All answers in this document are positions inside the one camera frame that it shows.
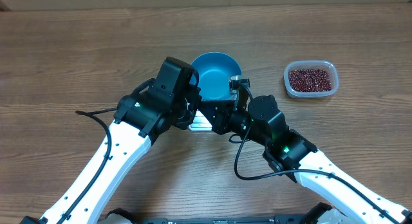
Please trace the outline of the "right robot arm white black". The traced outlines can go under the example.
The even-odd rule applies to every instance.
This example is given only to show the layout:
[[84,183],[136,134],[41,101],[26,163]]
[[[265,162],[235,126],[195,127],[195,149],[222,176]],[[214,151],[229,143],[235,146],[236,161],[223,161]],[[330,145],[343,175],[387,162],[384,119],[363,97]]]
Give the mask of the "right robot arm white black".
[[272,95],[245,101],[206,101],[200,112],[217,134],[233,132],[264,147],[270,176],[287,175],[342,212],[349,223],[411,223],[411,211],[379,196],[339,169],[286,124]]

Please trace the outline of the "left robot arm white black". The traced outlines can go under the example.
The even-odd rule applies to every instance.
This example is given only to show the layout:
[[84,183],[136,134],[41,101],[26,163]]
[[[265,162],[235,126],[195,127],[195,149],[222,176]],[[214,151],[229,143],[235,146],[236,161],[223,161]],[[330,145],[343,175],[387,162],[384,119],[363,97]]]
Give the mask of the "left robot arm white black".
[[97,223],[103,208],[134,164],[170,127],[185,130],[200,103],[200,89],[191,84],[199,73],[184,61],[167,57],[156,78],[122,97],[106,125],[98,112],[78,111],[97,121],[106,133],[91,160],[64,195],[40,218],[22,223]]

